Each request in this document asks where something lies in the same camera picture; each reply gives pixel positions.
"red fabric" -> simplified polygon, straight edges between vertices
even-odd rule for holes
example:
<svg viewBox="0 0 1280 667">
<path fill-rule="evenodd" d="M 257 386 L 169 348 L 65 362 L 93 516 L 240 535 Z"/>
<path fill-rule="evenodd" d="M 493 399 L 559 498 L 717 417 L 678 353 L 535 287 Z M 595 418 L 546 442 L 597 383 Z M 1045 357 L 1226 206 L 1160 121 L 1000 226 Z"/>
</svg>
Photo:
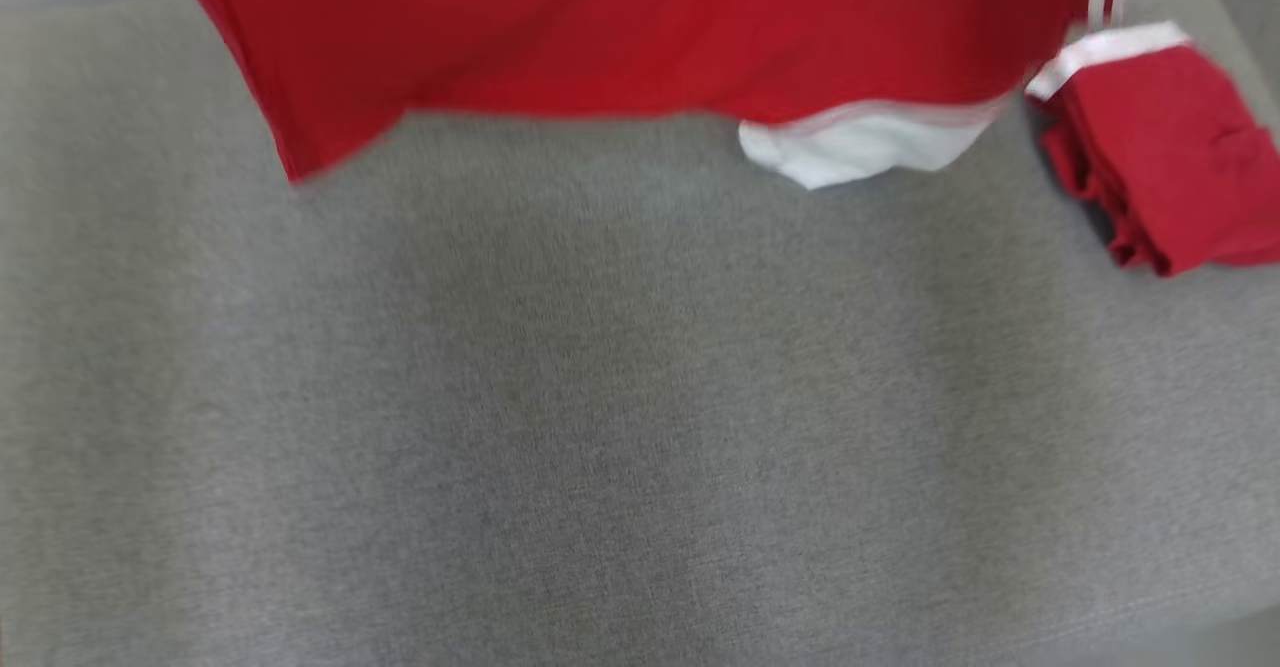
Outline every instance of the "red fabric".
<svg viewBox="0 0 1280 667">
<path fill-rule="evenodd" d="M 1097 202 L 1120 266 L 1280 261 L 1280 155 L 1235 84 L 1196 49 L 1085 67 L 1042 137 L 1062 187 Z"/>
<path fill-rule="evenodd" d="M 293 179 L 408 108 L 713 110 L 982 102 L 1051 58 L 1088 0 L 201 0 Z"/>
</svg>

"folded red cloth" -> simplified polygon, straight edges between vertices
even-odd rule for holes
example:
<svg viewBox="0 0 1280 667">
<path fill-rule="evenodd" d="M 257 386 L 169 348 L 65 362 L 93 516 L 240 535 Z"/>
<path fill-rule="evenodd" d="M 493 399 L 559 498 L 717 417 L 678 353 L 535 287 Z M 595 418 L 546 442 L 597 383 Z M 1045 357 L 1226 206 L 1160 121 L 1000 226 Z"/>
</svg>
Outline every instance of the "folded red cloth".
<svg viewBox="0 0 1280 667">
<path fill-rule="evenodd" d="M 1042 143 L 1066 192 L 1107 213 L 1120 266 L 1280 262 L 1271 134 L 1175 26 L 1092 35 L 1028 93 L 1061 117 Z"/>
</svg>

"gray upholstery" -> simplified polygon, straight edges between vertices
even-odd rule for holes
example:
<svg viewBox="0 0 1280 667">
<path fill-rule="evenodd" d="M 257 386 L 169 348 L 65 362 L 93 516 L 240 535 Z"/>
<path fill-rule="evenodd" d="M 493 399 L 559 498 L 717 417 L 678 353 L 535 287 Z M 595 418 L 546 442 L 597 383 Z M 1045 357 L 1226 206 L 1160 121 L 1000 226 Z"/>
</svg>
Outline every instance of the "gray upholstery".
<svg viewBox="0 0 1280 667">
<path fill-rule="evenodd" d="M 6 667 L 1019 663 L 1280 600 L 1280 270 L 1116 270 L 1027 120 L 805 193 L 713 117 L 413 117 L 289 189 L 192 0 L 0 20 Z"/>
</svg>

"white fabric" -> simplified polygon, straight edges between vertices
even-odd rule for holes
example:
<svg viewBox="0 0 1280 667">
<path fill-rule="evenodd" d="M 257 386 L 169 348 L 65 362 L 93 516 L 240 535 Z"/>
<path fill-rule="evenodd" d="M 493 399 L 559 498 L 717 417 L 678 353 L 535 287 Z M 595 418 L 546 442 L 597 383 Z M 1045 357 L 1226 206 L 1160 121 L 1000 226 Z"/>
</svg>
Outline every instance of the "white fabric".
<svg viewBox="0 0 1280 667">
<path fill-rule="evenodd" d="M 1160 52 L 1161 49 L 1189 44 L 1190 37 L 1179 26 L 1165 20 L 1147 26 L 1126 26 L 1126 28 L 1106 29 L 1069 44 L 1057 52 L 1027 84 L 1027 93 L 1039 101 L 1048 101 L 1066 79 L 1083 70 L 1084 67 L 1102 65 L 1106 61 L 1128 60 Z"/>
<path fill-rule="evenodd" d="M 978 140 L 1001 102 L 956 108 L 856 102 L 787 125 L 744 122 L 739 140 L 751 161 L 817 189 L 891 166 L 941 170 Z"/>
</svg>

